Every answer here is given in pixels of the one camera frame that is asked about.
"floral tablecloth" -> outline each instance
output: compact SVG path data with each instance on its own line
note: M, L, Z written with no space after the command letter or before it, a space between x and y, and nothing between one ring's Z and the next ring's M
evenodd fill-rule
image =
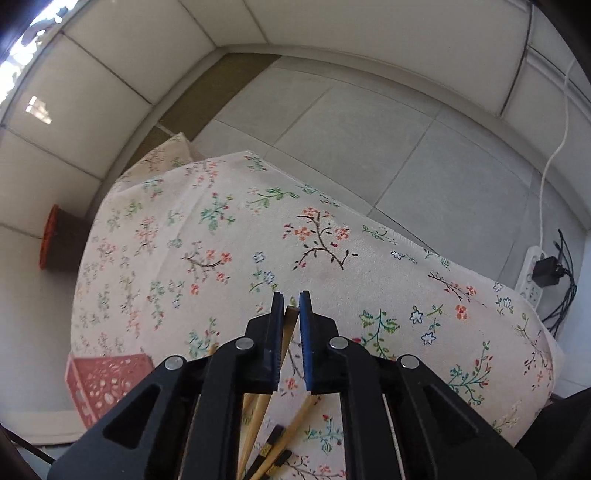
M180 134L113 186L72 314L74 356L205 356L267 313L274 291L376 356L413 353L512 444L552 392L562 353L516 292L353 212L255 154L199 160ZM299 326L255 447L306 395ZM277 477L345 476L339 399L326 395Z

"white power strip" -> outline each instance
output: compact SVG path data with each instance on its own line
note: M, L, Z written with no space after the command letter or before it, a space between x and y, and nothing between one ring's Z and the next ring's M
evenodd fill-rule
M542 298L542 287L539 287L532 279L531 274L534 272L535 263L546 257L544 251L538 246L534 245L527 249L521 273L515 285L515 291L526 299L530 305L536 310Z

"black power adapter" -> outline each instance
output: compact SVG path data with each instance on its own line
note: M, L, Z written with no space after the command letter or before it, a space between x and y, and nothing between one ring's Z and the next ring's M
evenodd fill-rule
M536 285L544 288L550 285L557 285L565 275L566 270L558 263L556 257L546 257L535 263L531 279Z

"bright window light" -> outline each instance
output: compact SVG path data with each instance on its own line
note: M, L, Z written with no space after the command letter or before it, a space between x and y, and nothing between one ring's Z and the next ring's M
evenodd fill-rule
M31 22L31 25L36 24L41 20L53 20L55 24L59 24L63 20L64 11L62 9L71 10L78 3L79 0L54 0L45 10L43 10ZM22 37L12 46L8 58L0 64L0 105L6 100L10 91L17 84L17 79L24 70L25 66L33 59L37 48L43 42L42 35L47 33L51 28L43 25L39 29L37 36L27 45L21 43Z

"power cord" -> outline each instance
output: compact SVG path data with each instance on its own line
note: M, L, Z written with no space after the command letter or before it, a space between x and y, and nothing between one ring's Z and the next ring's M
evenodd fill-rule
M550 158L546 162L546 166L544 167L544 171L542 173L542 180L540 182L540 204L538 205L540 207L540 249L543 248L542 243L544 240L544 229L542 223L542 198L544 196L544 183L546 181L546 174L548 173L548 169L550 168L552 160L554 160L555 156L558 155L560 153L560 150L562 150L562 148L564 147L564 144L566 143L566 137L569 134L569 94L567 89L569 86L570 71L573 68L575 60L576 58L573 57L573 60L570 62L569 67L566 69L566 74L564 75L564 85L562 87L562 92L564 94L564 135L562 137L562 142L560 143L558 148L554 150L554 153L550 155Z
M564 277L565 275L567 275L569 277L569 287L566 291L566 293L564 294L564 299L562 300L562 302L560 302L560 304L554 309L554 311L552 313L550 313L546 318L544 318L542 320L542 322L544 324L546 324L546 322L549 322L553 319L554 323L551 326L547 326L548 331L554 336L556 337L556 334L558 333L558 329L560 328L560 325L562 324L562 322L564 321L564 319L566 318L567 313L569 312L569 308L573 303L574 297L577 294L577 284L574 281L574 266L573 266L573 257L570 254L570 249L569 249L569 245L567 244L566 240L564 239L564 235L562 234L562 231L560 230L560 228L558 229L558 234L560 235L560 245L558 244L558 242L554 242L554 246L558 249L558 267L556 269L556 276L559 276L559 278Z

